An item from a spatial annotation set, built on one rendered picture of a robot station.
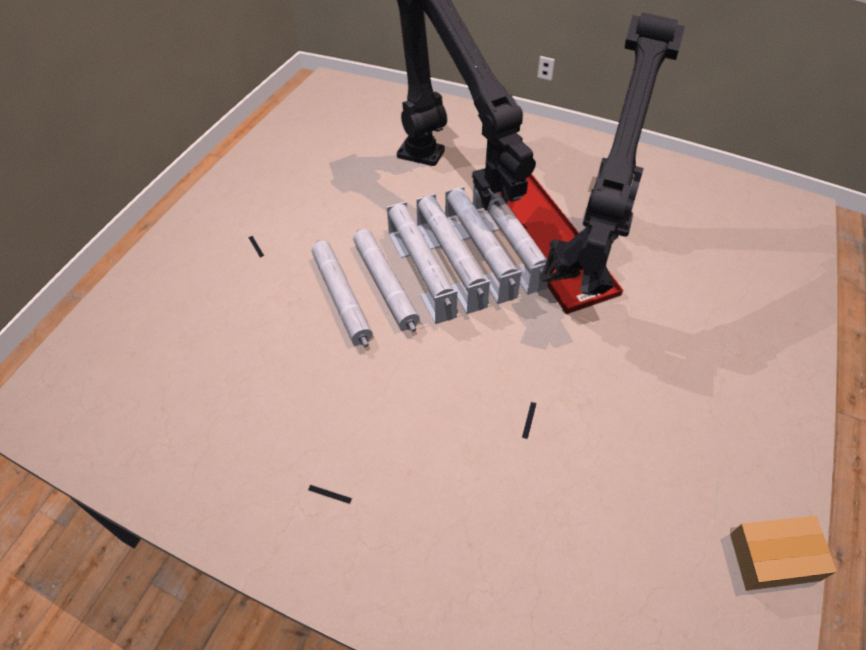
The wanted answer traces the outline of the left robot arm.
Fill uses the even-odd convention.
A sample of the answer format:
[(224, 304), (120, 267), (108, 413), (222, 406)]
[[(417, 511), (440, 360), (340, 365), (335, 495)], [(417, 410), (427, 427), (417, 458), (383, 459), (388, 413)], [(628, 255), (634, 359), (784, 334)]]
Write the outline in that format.
[(677, 23), (675, 19), (643, 12), (641, 17), (632, 16), (625, 49), (635, 51), (635, 65), (613, 145), (608, 158), (602, 158), (590, 193), (583, 243), (579, 240), (564, 252), (570, 268), (583, 270), (582, 294), (598, 296), (614, 287), (606, 264), (614, 240), (630, 232), (644, 170), (636, 166), (635, 152), (658, 70), (665, 58), (677, 59), (685, 29)]

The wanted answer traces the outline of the red scrap tray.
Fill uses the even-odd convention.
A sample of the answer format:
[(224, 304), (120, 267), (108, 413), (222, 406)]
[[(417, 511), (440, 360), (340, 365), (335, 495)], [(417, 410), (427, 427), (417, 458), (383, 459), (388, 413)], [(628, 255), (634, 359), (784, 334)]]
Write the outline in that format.
[[(549, 243), (553, 239), (569, 242), (579, 232), (533, 174), (526, 179), (529, 181), (527, 194), (520, 200), (508, 201), (506, 204), (547, 259), (551, 249)], [(598, 296), (582, 294), (580, 287), (583, 270), (580, 272), (577, 278), (548, 282), (548, 289), (566, 314), (622, 296), (623, 289), (610, 272), (614, 288)]]

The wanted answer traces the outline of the brown cardboard box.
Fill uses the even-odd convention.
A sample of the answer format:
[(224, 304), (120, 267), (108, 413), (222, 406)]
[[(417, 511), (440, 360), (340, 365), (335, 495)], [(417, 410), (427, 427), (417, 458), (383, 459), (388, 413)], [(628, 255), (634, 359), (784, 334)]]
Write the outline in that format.
[(742, 523), (730, 536), (746, 591), (818, 582), (836, 573), (817, 515)]

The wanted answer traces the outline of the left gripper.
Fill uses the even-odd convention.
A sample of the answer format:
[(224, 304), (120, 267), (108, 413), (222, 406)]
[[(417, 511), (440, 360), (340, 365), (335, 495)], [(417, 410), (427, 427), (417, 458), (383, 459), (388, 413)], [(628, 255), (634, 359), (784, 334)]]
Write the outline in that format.
[[(544, 269), (540, 275), (542, 282), (544, 282), (544, 281), (550, 282), (550, 281), (561, 280), (561, 279), (576, 278), (581, 274), (580, 270), (582, 270), (582, 269), (570, 268), (568, 266), (566, 258), (564, 256), (564, 252), (566, 252), (569, 248), (571, 248), (579, 240), (581, 240), (583, 243), (584, 238), (582, 235), (582, 231), (579, 234), (577, 234), (573, 239), (571, 239), (569, 242), (553, 239), (549, 243), (551, 249), (549, 251), (545, 267), (544, 267)], [(555, 269), (556, 269), (556, 272), (554, 272)], [(547, 273), (547, 276), (546, 276), (546, 273)], [(550, 275), (548, 275), (548, 274), (550, 274)], [(570, 274), (570, 275), (568, 275), (568, 274)]]

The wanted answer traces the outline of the black flat strip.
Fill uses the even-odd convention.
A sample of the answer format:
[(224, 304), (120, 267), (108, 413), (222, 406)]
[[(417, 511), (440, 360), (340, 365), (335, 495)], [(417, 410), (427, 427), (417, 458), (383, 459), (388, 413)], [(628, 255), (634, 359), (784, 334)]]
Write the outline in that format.
[(535, 402), (531, 402), (531, 404), (530, 404), (530, 408), (529, 408), (529, 411), (528, 411), (528, 415), (527, 415), (527, 419), (526, 419), (526, 423), (525, 423), (525, 427), (524, 427), (524, 431), (523, 431), (522, 438), (528, 439), (529, 432), (530, 432), (530, 428), (531, 428), (531, 424), (532, 424), (532, 420), (533, 420), (533, 416), (534, 416), (534, 412), (535, 412), (535, 408), (536, 408), (536, 403), (535, 403)]
[(342, 502), (345, 502), (348, 504), (350, 504), (351, 500), (352, 500), (352, 498), (350, 498), (350, 497), (347, 497), (347, 496), (344, 496), (344, 495), (341, 495), (341, 494), (338, 494), (338, 493), (335, 493), (335, 492), (332, 492), (332, 491), (329, 491), (326, 489), (322, 489), (322, 488), (319, 488), (319, 487), (316, 487), (313, 485), (309, 486), (308, 491), (311, 491), (311, 492), (314, 492), (314, 493), (317, 493), (320, 495), (324, 495), (324, 496), (327, 496), (327, 497), (330, 497), (330, 498), (333, 498), (333, 499), (336, 499), (336, 500), (339, 500), (339, 501), (342, 501)]
[(255, 248), (256, 252), (258, 253), (259, 257), (260, 258), (263, 257), (264, 254), (261, 251), (260, 247), (258, 246), (257, 242), (255, 241), (253, 235), (249, 237), (249, 240), (251, 241), (251, 243), (252, 243), (253, 247)]

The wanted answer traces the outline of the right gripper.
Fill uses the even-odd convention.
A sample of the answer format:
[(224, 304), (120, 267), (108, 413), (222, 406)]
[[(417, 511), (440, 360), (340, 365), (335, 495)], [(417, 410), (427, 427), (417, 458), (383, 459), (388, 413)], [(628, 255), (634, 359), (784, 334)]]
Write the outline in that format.
[[(493, 162), (493, 161), (489, 160), (489, 159), (487, 158), (487, 156), (486, 156), (486, 160), (487, 160), (488, 162), (492, 163), (492, 164), (495, 164), (495, 165), (501, 165), (500, 163)], [(485, 176), (484, 176), (484, 174), (485, 174), (485, 168), (483, 168), (483, 169), (479, 169), (479, 170), (475, 170), (475, 171), (472, 172), (473, 183), (474, 183), (474, 185), (475, 185), (475, 187), (476, 187), (476, 189), (477, 189), (477, 191), (478, 191), (478, 193), (479, 193), (479, 195), (480, 195), (481, 202), (482, 202), (482, 205), (483, 205), (484, 210), (487, 210), (487, 208), (488, 208), (488, 206), (489, 206), (489, 203), (490, 203), (490, 200), (491, 200), (491, 197), (492, 197), (492, 194), (491, 194), (490, 191), (488, 190), (489, 188), (491, 188), (490, 190), (491, 190), (492, 193), (499, 193), (499, 192), (501, 192), (501, 197), (502, 197), (503, 199), (505, 198), (504, 201), (507, 203), (508, 201), (506, 200), (506, 197), (505, 197), (505, 195), (504, 195), (504, 192), (502, 192), (502, 191), (503, 191), (502, 186), (501, 186), (501, 185), (490, 186), (490, 185), (488, 184), (488, 182), (485, 180)], [(480, 188), (479, 188), (479, 185), (478, 185), (478, 183), (477, 183), (476, 181), (479, 183)]]

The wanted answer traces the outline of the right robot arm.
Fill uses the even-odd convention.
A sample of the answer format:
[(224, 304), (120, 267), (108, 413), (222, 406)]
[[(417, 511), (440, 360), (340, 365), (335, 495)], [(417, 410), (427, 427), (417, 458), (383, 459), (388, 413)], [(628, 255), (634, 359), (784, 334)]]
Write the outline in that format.
[(516, 133), (523, 121), (521, 107), (490, 70), (451, 0), (397, 2), (408, 78), (401, 122), (409, 136), (405, 139), (406, 146), (404, 140), (397, 150), (397, 158), (436, 166), (445, 152), (445, 146), (436, 143), (432, 132), (443, 130), (447, 113), (442, 95), (438, 92), (433, 95), (425, 12), (470, 90), (482, 122), (482, 135), (487, 139), (486, 156), (501, 164), (486, 160), (485, 180), (490, 186), (501, 184), (507, 201), (520, 200), (527, 194), (526, 178), (536, 167), (533, 151)]

